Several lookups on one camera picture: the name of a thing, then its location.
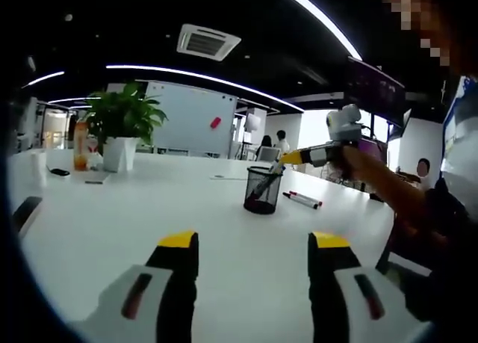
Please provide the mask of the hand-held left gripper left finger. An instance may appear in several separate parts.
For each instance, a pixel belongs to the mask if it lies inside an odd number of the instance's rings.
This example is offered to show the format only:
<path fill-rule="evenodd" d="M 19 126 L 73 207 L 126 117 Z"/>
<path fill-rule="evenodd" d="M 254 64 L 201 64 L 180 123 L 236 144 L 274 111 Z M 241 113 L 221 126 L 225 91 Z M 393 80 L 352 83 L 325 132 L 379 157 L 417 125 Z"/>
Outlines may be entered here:
<path fill-rule="evenodd" d="M 83 342 L 191 342 L 199 273 L 199 235 L 162 238 L 144 265 L 132 265 L 70 324 Z"/>

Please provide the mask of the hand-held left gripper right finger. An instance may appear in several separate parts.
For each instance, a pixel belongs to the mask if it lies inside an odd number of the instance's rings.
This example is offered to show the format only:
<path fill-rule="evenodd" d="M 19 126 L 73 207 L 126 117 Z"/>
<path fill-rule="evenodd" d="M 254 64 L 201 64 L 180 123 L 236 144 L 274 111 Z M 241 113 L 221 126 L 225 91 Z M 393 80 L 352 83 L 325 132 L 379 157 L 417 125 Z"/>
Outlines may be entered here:
<path fill-rule="evenodd" d="M 336 235 L 308 236 L 309 300 L 314 342 L 427 342 L 432 325 L 407 308 L 399 287 L 363 267 Z"/>

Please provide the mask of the person's right hand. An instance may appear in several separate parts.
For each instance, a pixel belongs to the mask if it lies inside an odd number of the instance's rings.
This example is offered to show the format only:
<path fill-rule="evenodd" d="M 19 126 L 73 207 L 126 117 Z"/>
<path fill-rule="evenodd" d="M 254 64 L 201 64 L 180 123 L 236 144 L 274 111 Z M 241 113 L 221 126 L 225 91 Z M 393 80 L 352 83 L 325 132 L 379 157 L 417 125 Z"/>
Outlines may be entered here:
<path fill-rule="evenodd" d="M 344 179 L 363 179 L 375 158 L 353 146 L 334 146 L 329 150 L 329 162 Z"/>

